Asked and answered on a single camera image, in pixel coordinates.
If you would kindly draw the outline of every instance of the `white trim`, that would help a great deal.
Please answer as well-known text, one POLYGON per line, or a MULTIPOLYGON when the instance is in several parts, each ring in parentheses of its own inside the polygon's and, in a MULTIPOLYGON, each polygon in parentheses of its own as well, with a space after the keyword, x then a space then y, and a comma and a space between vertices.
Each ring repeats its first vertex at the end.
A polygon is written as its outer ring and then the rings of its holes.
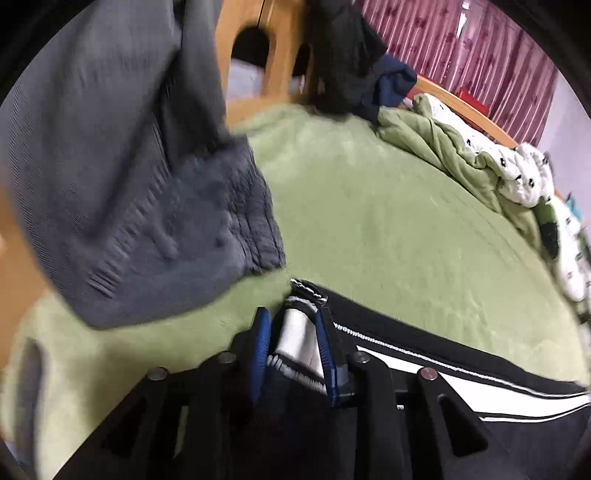
MULTIPOLYGON (((422 365, 374 352, 367 348, 360 346, 358 348, 379 358, 390 368, 396 370, 416 373, 423 367, 422 365)), ((508 388, 454 377, 445 373, 440 373, 440 375, 472 410, 482 413, 519 415, 530 418, 551 417, 568 413, 591 404, 591 397, 589 395, 580 395, 574 398, 540 398, 508 388)))
POLYGON ((575 413, 578 412, 579 410, 584 409, 585 407, 587 407, 587 405, 582 405, 579 408, 575 408, 572 411, 567 411, 564 413, 561 413, 560 415, 556 415, 554 417, 549 417, 546 419, 512 419, 512 418, 501 418, 501 417, 480 417, 480 419, 482 421, 487 421, 487 422, 508 422, 508 423, 542 423, 544 421, 550 421, 550 420, 556 420, 556 419, 560 419, 562 417, 566 417, 567 415, 570 415, 571 413, 575 413))
POLYGON ((420 359, 425 360, 427 362, 430 362, 432 364, 440 365, 442 367, 448 368, 448 369, 453 370, 453 371, 456 371, 456 372, 461 372, 461 373, 464 373, 464 374, 473 375, 474 377, 482 378, 483 380, 490 380, 490 381, 493 381, 493 382, 497 382, 497 383, 500 383, 500 384, 503 384, 503 385, 507 385, 508 387, 517 388, 519 390, 523 390, 523 391, 529 392, 529 393, 534 394, 534 395, 539 395, 541 397, 548 397, 548 398, 571 398, 571 397, 580 397, 580 396, 583 396, 583 395, 588 396, 588 393, 552 394, 552 393, 538 392, 536 390, 533 390, 532 388, 523 387, 521 385, 514 384, 514 383, 509 382, 507 380, 503 380, 502 378, 495 378, 495 377, 491 377, 490 375, 482 375, 482 374, 479 374, 479 373, 476 373, 476 372, 471 372, 471 371, 466 370, 464 368, 454 367, 453 365, 445 364, 445 363, 440 362, 438 360, 435 360, 433 358, 429 358, 429 357, 427 357, 425 355, 420 355, 419 353, 414 353, 414 352, 411 352, 409 350, 405 350, 403 348, 399 348, 397 346, 390 345, 389 343, 382 342, 381 340, 376 340, 374 338, 368 337, 367 335, 363 335, 362 333, 355 332, 354 330, 351 330, 351 329, 349 329, 347 327, 344 327, 342 325, 339 325, 338 323, 335 323, 335 328, 337 330, 341 330, 342 332, 348 333, 349 335, 351 335, 353 337, 361 338, 362 340, 365 340, 367 342, 375 343, 376 345, 381 345, 381 346, 384 346, 386 348, 390 348, 390 349, 395 350, 397 352, 404 353, 405 355, 414 356, 416 358, 420 358, 420 359))

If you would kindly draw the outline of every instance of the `red object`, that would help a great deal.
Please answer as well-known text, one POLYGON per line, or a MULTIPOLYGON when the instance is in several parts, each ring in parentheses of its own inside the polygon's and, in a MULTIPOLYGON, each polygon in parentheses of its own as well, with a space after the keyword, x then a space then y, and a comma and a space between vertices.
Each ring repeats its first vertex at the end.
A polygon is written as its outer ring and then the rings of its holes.
MULTIPOLYGON (((488 112, 491 110, 490 107, 487 107, 486 105, 483 105, 478 100, 476 100, 472 95, 470 95, 470 93, 468 93, 467 88, 465 88, 465 87, 460 88, 458 90, 458 92, 456 93, 456 96, 460 100, 464 100, 471 107, 474 107, 474 109, 478 110, 480 113, 482 113, 482 115, 488 116, 488 112)), ((476 128, 478 131, 482 132, 482 129, 478 125, 476 125, 474 122, 468 120, 464 116, 461 116, 461 117, 472 128, 476 128)))

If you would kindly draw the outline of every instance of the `white stripe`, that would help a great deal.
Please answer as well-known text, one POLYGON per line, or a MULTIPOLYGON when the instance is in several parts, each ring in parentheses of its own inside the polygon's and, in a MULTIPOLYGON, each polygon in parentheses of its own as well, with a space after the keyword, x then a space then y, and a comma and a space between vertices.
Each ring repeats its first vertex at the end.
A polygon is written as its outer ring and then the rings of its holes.
POLYGON ((287 309, 275 353, 281 353, 324 378, 316 327, 308 316, 297 309, 287 309))
POLYGON ((587 407, 587 405, 583 405, 573 411, 567 411, 565 413, 561 413, 560 415, 556 415, 554 417, 549 417, 547 419, 512 419, 512 418, 501 418, 501 417, 480 417, 480 419, 482 421, 488 421, 488 422, 495 422, 495 421, 501 421, 501 422, 508 422, 508 423, 542 423, 544 421, 550 421, 550 420, 556 420, 556 419, 560 419, 562 417, 566 417, 567 415, 570 415, 571 413, 575 413, 579 410, 584 409, 585 407, 587 407))
POLYGON ((571 398, 571 397, 580 397, 580 396, 583 396, 583 395, 584 396, 587 396, 587 393, 553 394, 553 393, 542 393, 542 392, 538 392, 536 390, 533 390, 532 388, 523 387, 521 385, 514 384, 514 383, 509 382, 507 380, 503 380, 502 378, 495 378, 495 377, 491 377, 490 375, 482 375, 482 374, 479 374, 479 373, 476 373, 476 372, 471 372, 471 371, 466 370, 464 368, 454 367, 453 365, 445 364, 445 363, 440 362, 438 360, 435 360, 433 358, 429 358, 429 357, 427 357, 425 355, 420 355, 419 353, 414 353, 414 352, 411 352, 409 350, 405 350, 403 348, 399 348, 397 346, 390 345, 389 343, 382 342, 381 340, 376 340, 374 338, 368 337, 367 335, 363 335, 362 333, 355 332, 354 330, 351 330, 351 329, 349 329, 347 327, 344 327, 342 325, 339 325, 338 323, 335 323, 335 328, 337 330, 341 330, 342 332, 348 333, 349 335, 351 335, 353 337, 361 338, 362 340, 365 340, 367 342, 375 343, 376 345, 381 345, 381 346, 384 346, 386 348, 390 348, 390 349, 395 350, 397 352, 404 353, 405 355, 411 355, 411 356, 414 356, 416 358, 420 358, 422 360, 425 360, 427 362, 430 362, 432 364, 441 365, 442 367, 449 368, 450 370, 453 370, 453 371, 456 371, 456 372, 462 372, 464 374, 473 375, 474 377, 482 378, 483 380, 490 380, 490 381, 493 381, 493 382, 497 382, 497 383, 500 383, 502 385, 507 385, 508 387, 517 388, 519 390, 523 390, 523 391, 532 393, 534 395, 539 395, 541 397, 548 397, 548 398, 571 398))
MULTIPOLYGON (((367 348, 360 350, 371 353, 390 368, 409 373, 416 373, 421 365, 400 360, 399 358, 374 352, 367 348)), ((502 387, 483 384, 464 378, 440 373, 450 386, 462 397, 468 406, 478 412, 519 415, 522 417, 550 417, 560 415, 575 408, 591 403, 589 395, 573 398, 539 398, 502 387)))

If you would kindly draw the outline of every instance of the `wooden bed frame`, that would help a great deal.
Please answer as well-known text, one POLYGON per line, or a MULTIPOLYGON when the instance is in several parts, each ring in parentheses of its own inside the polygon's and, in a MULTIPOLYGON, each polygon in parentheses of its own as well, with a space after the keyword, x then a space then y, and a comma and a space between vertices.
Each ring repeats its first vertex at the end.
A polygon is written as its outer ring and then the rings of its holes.
MULTIPOLYGON (((309 62, 306 85, 301 95, 289 95, 288 85, 296 55, 304 43, 305 0, 224 0, 216 30, 217 59, 222 86, 226 91, 232 46, 238 34, 248 27, 258 27, 269 37, 269 56, 265 68, 262 95, 236 100, 227 105, 227 121, 233 124, 248 118, 271 105, 280 103, 306 103, 311 91, 317 87, 309 62)), ((439 85, 418 77, 416 88, 439 98, 449 108, 471 120, 483 131, 506 147, 517 146, 505 131, 468 103, 439 85)))
MULTIPOLYGON (((269 37, 269 55, 262 94, 229 102, 227 122, 233 124, 261 109, 281 103, 306 103, 317 88, 309 62, 304 93, 289 95, 288 85, 296 55, 304 43, 304 0, 224 0, 216 30, 217 57, 226 91, 232 47, 247 27, 261 28, 269 37)), ((507 147, 517 143, 491 120, 466 102, 429 80, 419 77, 417 89, 431 93, 457 113, 471 120, 507 147)), ((0 368, 7 359, 16 326, 26 310, 47 288, 44 275, 22 234, 8 196, 0 188, 0 368)))

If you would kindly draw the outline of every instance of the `wooden headboard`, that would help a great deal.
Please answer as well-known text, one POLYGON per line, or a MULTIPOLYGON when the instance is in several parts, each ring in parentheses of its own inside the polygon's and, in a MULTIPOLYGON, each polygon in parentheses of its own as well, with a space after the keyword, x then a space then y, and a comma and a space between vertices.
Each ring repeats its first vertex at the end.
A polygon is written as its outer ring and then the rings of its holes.
MULTIPOLYGON (((269 37, 269 56, 262 93, 258 97, 233 100, 227 104, 227 122, 244 120, 265 107, 279 103, 305 103, 317 80, 308 63, 304 93, 288 94, 288 85, 296 55, 304 43, 305 0, 224 0, 216 30, 217 59, 224 91, 232 47, 238 34, 248 27, 258 27, 269 37)), ((439 98, 449 108, 471 120, 498 143, 514 148, 517 143, 489 118, 439 85, 419 76, 418 90, 439 98)))

